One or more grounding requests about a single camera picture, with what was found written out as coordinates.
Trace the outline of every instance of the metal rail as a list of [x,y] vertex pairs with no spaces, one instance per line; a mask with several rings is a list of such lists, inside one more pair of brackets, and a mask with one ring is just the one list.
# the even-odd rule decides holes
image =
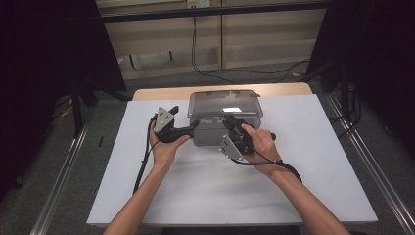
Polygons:
[[144,13],[105,14],[101,18],[79,19],[84,21],[102,21],[104,23],[133,22],[173,18],[191,18],[207,16],[237,15],[249,13],[287,12],[301,10],[326,9],[332,4],[330,0],[312,2],[279,3],[253,6],[211,7],[196,9],[179,9]]
[[[327,97],[330,105],[332,106],[333,111],[338,117],[342,116],[342,107],[339,100],[335,96]],[[415,234],[415,220],[411,214],[410,209],[405,205],[400,196],[392,187],[391,183],[388,181],[384,172],[379,167],[372,153],[367,148],[366,144],[363,142],[363,139],[360,137],[357,130],[350,125],[344,118],[340,119],[341,124],[345,130],[350,131],[347,133],[350,138],[351,143],[356,148],[357,153],[359,154],[361,160],[365,163],[367,169],[390,205],[394,215],[402,226],[403,230],[408,235]]]
[[46,234],[49,225],[52,221],[53,215],[55,214],[55,210],[58,207],[59,201],[61,200],[62,194],[64,192],[68,178],[70,176],[70,172],[75,163],[76,157],[82,146],[83,140],[85,139],[94,112],[95,108],[93,108],[93,110],[90,112],[88,119],[84,123],[83,128],[80,130],[80,133],[77,135],[76,138],[73,139],[65,162],[62,165],[61,171],[59,172],[55,184],[52,187],[48,199],[43,205],[42,210],[40,211],[40,214],[33,225],[30,235]]

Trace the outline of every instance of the person's left hand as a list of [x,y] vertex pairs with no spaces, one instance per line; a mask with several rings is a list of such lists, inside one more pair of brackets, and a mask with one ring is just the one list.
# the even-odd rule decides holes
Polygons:
[[150,145],[153,147],[154,166],[170,169],[173,164],[177,149],[190,139],[189,135],[183,135],[172,143],[162,143],[154,131],[156,122],[153,121],[150,130]]

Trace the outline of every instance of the transparent lid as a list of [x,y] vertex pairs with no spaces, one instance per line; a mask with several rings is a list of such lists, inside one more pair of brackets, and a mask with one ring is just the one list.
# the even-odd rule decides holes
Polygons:
[[261,118],[262,109],[252,90],[195,92],[190,96],[188,118]]

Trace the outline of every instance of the table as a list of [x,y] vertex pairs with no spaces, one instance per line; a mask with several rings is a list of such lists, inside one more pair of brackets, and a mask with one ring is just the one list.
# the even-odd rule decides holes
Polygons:
[[[307,84],[286,83],[137,91],[128,103],[87,223],[108,225],[131,197],[142,158],[137,155],[145,149],[137,143],[146,140],[146,133],[137,129],[146,128],[157,106],[178,105],[175,124],[181,127],[189,124],[183,109],[192,92],[224,89],[252,89],[261,96],[262,126],[277,133],[282,158],[340,221],[377,220],[317,97]],[[149,161],[143,177],[151,167]],[[163,227],[299,223],[300,216],[285,195],[254,167],[233,164],[217,148],[195,147],[191,141],[177,151],[143,220],[145,225]]]

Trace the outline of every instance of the handheld controller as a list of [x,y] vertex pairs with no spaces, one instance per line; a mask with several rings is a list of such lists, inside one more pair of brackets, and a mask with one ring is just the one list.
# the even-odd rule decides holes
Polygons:
[[192,121],[190,126],[175,128],[174,115],[179,112],[179,107],[175,106],[170,111],[159,107],[158,113],[154,116],[156,119],[155,132],[157,137],[163,143],[171,143],[183,135],[189,135],[190,138],[194,136],[194,130],[199,125],[198,120]]
[[220,151],[226,157],[234,160],[242,160],[242,155],[253,154],[255,152],[253,139],[250,134],[242,128],[241,124],[249,124],[243,119],[237,119],[233,115],[225,115],[223,125],[229,130],[229,134],[223,136]]

